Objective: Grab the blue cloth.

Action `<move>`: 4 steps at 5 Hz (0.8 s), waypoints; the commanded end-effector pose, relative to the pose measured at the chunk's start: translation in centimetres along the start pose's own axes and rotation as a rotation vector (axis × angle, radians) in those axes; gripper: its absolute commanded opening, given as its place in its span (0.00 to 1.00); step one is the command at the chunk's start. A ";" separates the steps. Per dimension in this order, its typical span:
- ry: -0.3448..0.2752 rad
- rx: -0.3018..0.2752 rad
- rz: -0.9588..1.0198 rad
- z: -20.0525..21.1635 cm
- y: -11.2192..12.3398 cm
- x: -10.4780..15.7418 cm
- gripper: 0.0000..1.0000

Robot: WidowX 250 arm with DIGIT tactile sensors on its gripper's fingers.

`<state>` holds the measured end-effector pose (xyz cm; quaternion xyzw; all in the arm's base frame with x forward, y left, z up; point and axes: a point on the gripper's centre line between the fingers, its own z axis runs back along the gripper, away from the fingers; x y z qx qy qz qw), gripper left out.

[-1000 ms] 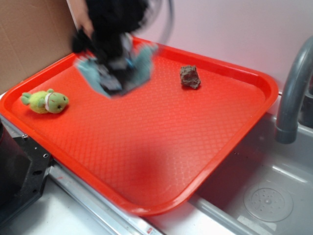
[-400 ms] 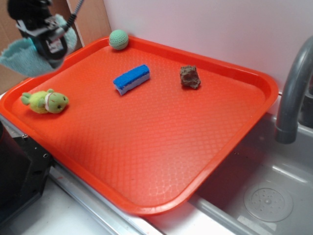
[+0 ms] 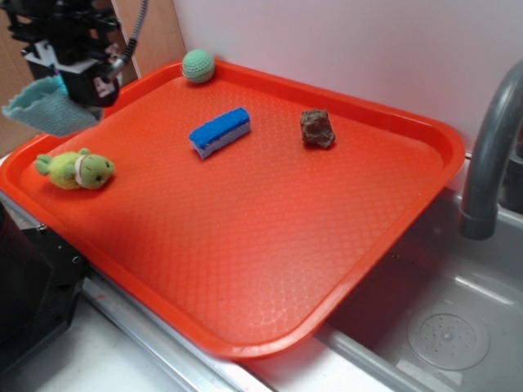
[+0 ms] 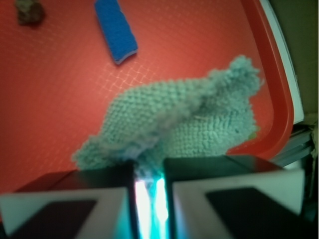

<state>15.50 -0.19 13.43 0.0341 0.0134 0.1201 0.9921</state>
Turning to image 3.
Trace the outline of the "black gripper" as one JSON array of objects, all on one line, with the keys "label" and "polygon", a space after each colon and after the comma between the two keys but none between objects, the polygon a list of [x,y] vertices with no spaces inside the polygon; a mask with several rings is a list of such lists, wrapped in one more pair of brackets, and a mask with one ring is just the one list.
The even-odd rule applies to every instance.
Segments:
[{"label": "black gripper", "polygon": [[33,76],[68,72],[71,100],[98,108],[114,105],[118,79],[101,77],[121,72],[118,45],[110,37],[120,23],[111,7],[98,1],[5,1],[3,11],[11,37],[26,44],[22,56]]}]

